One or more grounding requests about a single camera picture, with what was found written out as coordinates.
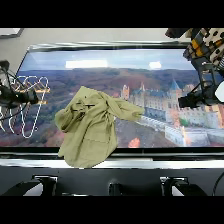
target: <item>wire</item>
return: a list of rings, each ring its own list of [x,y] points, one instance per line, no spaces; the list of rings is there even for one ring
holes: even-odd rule
[[[223,178],[224,172],[219,176],[219,178],[216,180],[215,185],[213,187],[212,196],[215,196],[216,188],[218,186],[219,181]]]
[[[6,77],[7,77],[7,79],[8,79],[9,86],[10,86],[10,89],[11,89],[12,93],[14,93],[14,92],[13,92],[12,87],[11,87],[11,85],[10,85],[9,76],[13,77],[15,80],[17,80],[17,81],[18,81],[18,82],[25,88],[25,86],[23,85],[23,83],[20,82],[20,80],[19,80],[15,75],[11,75],[10,73],[8,73],[6,70],[3,70],[3,69],[2,69],[2,71],[5,72],[5,74],[6,74]],[[28,103],[26,103],[25,106],[24,106],[20,111],[16,112],[15,114],[13,114],[13,115],[11,115],[11,116],[1,118],[0,121],[3,121],[3,120],[5,120],[5,119],[10,119],[10,118],[16,116],[17,114],[21,113],[23,110],[25,110],[25,108],[27,107],[27,104],[28,104]]]

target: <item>sky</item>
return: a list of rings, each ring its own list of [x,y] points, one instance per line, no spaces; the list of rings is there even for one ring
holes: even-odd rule
[[[66,61],[106,60],[111,68],[151,70],[150,62],[160,62],[161,68],[194,70],[183,57],[184,49],[82,50],[27,53],[20,71],[69,70]]]

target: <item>green garment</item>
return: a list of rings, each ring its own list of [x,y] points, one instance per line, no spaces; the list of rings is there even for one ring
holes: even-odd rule
[[[114,116],[136,121],[144,109],[125,100],[82,86],[65,109],[55,115],[65,134],[58,156],[72,167],[103,162],[117,147]]]

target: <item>beige surface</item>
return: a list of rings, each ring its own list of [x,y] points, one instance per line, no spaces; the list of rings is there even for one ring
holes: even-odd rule
[[[17,71],[31,44],[97,41],[174,41],[167,28],[25,28],[20,37],[0,39],[0,60],[7,59]],[[183,35],[180,41],[189,41]]]

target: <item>black frame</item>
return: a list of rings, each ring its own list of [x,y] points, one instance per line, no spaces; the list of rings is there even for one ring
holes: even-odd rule
[[[30,52],[51,51],[79,51],[79,50],[121,50],[121,49],[186,49],[189,42],[110,42],[110,43],[69,43],[69,44],[39,44],[31,45],[17,70],[20,70],[23,61]],[[58,153],[59,147],[0,147],[0,155],[49,155]],[[200,156],[224,155],[222,147],[174,147],[174,148],[117,148],[110,157],[173,157],[173,156]]]

